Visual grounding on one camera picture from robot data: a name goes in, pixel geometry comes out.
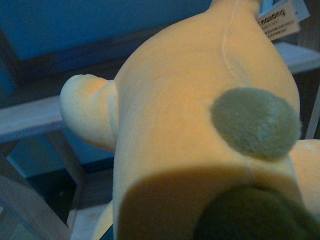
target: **chair leg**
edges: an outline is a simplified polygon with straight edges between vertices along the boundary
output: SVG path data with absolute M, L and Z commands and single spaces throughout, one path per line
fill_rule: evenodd
M 0 205 L 44 240 L 69 240 L 71 230 L 0 153 Z

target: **shelf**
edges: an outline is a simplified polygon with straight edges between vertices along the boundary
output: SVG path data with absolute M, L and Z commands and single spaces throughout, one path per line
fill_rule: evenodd
M 320 52 L 286 42 L 274 44 L 291 74 L 307 72 L 320 68 Z

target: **product tag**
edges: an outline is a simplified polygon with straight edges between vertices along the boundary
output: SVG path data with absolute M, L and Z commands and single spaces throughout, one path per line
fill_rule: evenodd
M 287 2 L 288 0 L 281 0 L 279 2 L 277 2 L 275 5 L 273 5 L 272 7 L 268 8 L 267 10 L 265 10 L 264 12 L 262 12 L 260 14 L 260 16 L 263 16 L 265 14 L 267 14 L 268 12 L 272 11 L 273 9 L 281 6 L 282 4 L 284 4 L 285 2 Z M 295 9 L 295 15 L 298 19 L 299 22 L 301 22 L 302 20 L 310 17 L 310 13 L 307 9 L 307 6 L 304 2 L 304 0 L 291 0 L 293 7 Z
M 286 0 L 282 5 L 269 10 L 257 21 L 271 41 L 297 33 L 300 30 L 296 10 L 291 0 Z

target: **plush toy ear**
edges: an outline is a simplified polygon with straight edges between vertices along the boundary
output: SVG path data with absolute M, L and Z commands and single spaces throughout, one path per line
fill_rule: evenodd
M 66 125 L 85 142 L 114 152 L 118 137 L 118 93 L 113 80 L 76 75 L 60 94 Z
M 316 240 L 320 239 L 320 223 L 280 193 L 239 187 L 207 206 L 193 239 Z

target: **plush toy leg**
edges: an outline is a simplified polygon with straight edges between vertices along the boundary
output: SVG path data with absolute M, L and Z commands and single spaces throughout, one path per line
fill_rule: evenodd
M 305 206 L 320 220 L 320 140 L 299 140 L 290 156 Z
M 90 74 L 71 77 L 60 94 L 63 121 L 82 140 L 115 151 L 118 137 L 118 92 L 113 80 Z
M 113 224 L 113 202 L 111 201 L 99 217 L 91 240 L 99 240 Z

